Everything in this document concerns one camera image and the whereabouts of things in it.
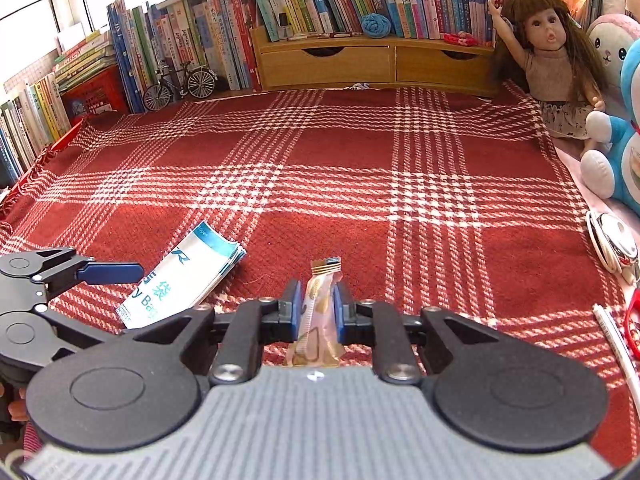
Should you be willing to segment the person's left hand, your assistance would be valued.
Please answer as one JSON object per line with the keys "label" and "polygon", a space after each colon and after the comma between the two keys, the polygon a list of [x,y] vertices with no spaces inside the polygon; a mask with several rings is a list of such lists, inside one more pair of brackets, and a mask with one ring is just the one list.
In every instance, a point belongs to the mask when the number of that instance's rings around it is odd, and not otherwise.
{"label": "person's left hand", "polygon": [[28,422],[29,417],[25,400],[26,389],[1,384],[0,393],[2,399],[9,400],[8,404],[6,404],[6,411],[9,413],[12,422]]}

